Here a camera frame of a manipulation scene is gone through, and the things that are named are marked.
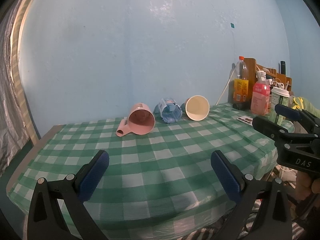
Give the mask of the person's hand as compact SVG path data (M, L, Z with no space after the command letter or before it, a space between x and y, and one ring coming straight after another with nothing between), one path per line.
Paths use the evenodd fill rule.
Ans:
M296 176L296 199L305 200L311 193L320 193L320 181L319 179L312 180L307 173L297 172Z

